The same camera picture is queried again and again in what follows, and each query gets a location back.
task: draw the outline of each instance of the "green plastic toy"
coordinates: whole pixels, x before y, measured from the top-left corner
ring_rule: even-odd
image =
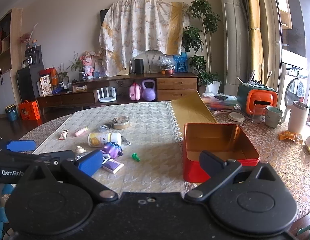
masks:
[[[133,153],[133,155],[131,156],[135,161],[139,162],[140,158],[138,157],[137,153]]]

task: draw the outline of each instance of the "metal bolt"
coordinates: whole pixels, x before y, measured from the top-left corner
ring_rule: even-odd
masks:
[[[102,190],[101,192],[99,192],[99,196],[103,198],[113,198],[115,197],[115,195],[115,192],[110,189]]]
[[[149,202],[149,203],[153,203],[153,202],[155,202],[155,201],[156,201],[156,199],[154,199],[154,198],[152,198],[152,197],[150,197],[150,198],[147,199],[147,202]]]
[[[200,198],[200,197],[203,196],[203,193],[200,190],[197,190],[197,189],[193,189],[193,190],[189,191],[187,194],[191,198]]]
[[[147,204],[147,201],[144,200],[144,199],[139,199],[137,202],[138,202],[139,204],[141,204],[141,205]]]

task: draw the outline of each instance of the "white patterned tablecloth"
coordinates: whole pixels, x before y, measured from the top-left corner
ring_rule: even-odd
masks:
[[[170,102],[133,103],[76,112],[34,154],[74,151],[76,146],[92,151],[96,148],[88,146],[87,135],[121,115],[130,118],[130,127],[116,130],[131,142],[131,146],[122,145],[123,156],[117,158],[124,167],[116,174],[99,169],[93,178],[119,194],[123,191],[185,193],[188,185],[183,180],[182,144],[178,141],[181,132]],[[75,137],[74,133],[85,126],[88,132]],[[66,140],[58,140],[62,130],[68,130]],[[132,159],[133,153],[138,154],[140,162]]]

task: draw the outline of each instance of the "purple toy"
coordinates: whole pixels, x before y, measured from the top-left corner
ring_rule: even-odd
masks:
[[[145,87],[145,83],[146,82],[150,82],[153,83],[153,87],[152,88],[147,88]],[[143,94],[142,97],[146,100],[146,101],[153,101],[156,97],[156,92],[155,92],[155,81],[152,79],[146,79],[143,80],[141,83],[142,87],[143,87]]]
[[[112,159],[117,156],[122,156],[122,148],[114,142],[107,142],[101,150],[109,154]]]

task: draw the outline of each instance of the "potted plant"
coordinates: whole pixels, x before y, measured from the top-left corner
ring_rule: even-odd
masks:
[[[69,68],[70,68],[70,66],[64,70],[64,63],[63,63],[63,64],[60,63],[59,71],[57,72],[57,77],[58,77],[58,85],[59,85],[60,87],[62,87],[62,88],[64,87],[64,79],[65,79],[65,78],[67,78],[66,84],[69,83],[69,76],[67,75],[68,72],[69,72],[69,71],[67,71],[67,70],[68,70]]]
[[[199,77],[199,85],[206,85],[206,92],[218,93],[220,86],[220,79],[217,73],[211,73],[212,70],[212,54],[211,54],[211,36],[217,31],[218,22],[220,21],[219,15],[212,12],[210,3],[207,0],[193,0],[192,5],[189,7],[189,12],[193,18],[200,20],[203,31],[199,28],[190,25],[184,29],[183,42],[185,51],[189,52],[194,49],[195,56],[190,59],[190,67],[193,67]],[[206,53],[208,59],[208,67],[206,68],[207,61],[204,56],[197,55],[198,50],[203,51],[203,41],[200,33],[203,32]]]
[[[71,61],[71,65],[70,65],[70,69],[71,70],[78,70],[79,71],[79,81],[86,81],[87,80],[87,76],[85,74],[85,70],[84,70],[84,64],[82,62],[82,60],[80,60],[80,58],[78,57],[78,54],[76,54],[74,52],[74,61]]]

